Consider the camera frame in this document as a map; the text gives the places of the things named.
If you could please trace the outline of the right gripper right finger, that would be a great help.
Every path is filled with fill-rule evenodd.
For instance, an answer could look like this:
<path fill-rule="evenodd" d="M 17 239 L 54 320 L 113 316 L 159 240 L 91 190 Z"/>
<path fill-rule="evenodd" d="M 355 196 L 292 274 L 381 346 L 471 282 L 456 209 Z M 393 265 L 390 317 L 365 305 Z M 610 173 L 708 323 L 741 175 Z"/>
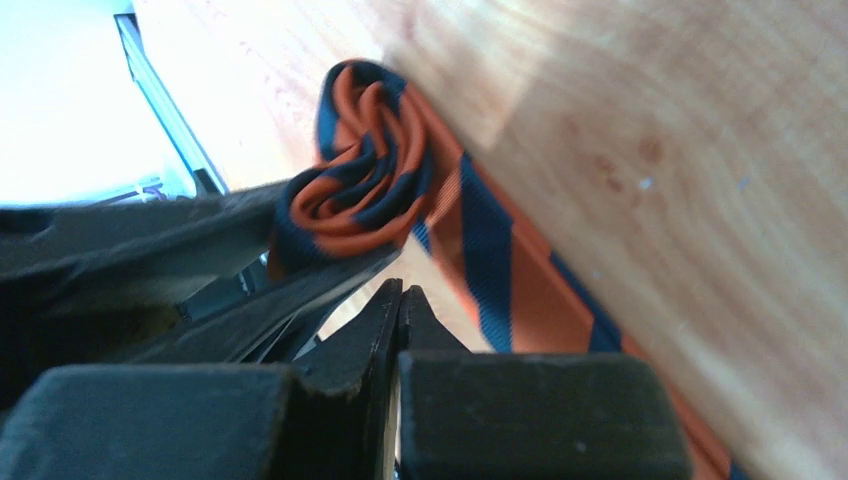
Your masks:
<path fill-rule="evenodd" d="M 619 353 L 473 353 L 409 288 L 398 321 L 405 479 L 689 479 L 654 370 Z"/>

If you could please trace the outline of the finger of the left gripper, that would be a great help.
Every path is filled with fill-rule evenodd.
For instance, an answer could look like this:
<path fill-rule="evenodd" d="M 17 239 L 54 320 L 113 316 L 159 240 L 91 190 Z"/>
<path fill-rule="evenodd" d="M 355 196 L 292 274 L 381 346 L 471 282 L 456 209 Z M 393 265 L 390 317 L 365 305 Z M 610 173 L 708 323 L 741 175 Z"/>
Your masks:
<path fill-rule="evenodd" d="M 267 251 L 274 183 L 151 203 L 4 209 L 4 312 L 124 310 L 187 299 Z"/>
<path fill-rule="evenodd" d="M 214 316 L 179 326 L 125 352 L 127 363 L 239 362 L 279 326 L 347 296 L 391 264 L 399 251 L 380 247 L 302 271 Z"/>

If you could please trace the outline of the orange navy striped tie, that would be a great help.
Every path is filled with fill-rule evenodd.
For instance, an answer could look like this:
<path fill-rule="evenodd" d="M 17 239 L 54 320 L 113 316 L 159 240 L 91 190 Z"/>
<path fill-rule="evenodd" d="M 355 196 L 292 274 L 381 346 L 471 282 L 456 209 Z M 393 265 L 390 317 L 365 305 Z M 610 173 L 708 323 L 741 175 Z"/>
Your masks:
<path fill-rule="evenodd" d="M 638 345 L 478 166 L 427 99 L 395 72 L 349 60 L 327 74 L 317 163 L 278 203 L 275 277 L 415 236 L 495 354 L 619 353 Z M 744 472 L 680 394 L 663 386 L 693 463 L 689 479 Z"/>

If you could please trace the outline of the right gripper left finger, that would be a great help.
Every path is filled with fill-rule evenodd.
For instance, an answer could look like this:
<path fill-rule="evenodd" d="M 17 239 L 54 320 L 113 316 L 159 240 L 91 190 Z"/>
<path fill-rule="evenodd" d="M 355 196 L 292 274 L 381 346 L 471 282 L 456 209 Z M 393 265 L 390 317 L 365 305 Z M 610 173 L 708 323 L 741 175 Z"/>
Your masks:
<path fill-rule="evenodd" d="M 290 364 L 65 366 L 1 431 L 5 479 L 390 479 L 403 285 Z"/>

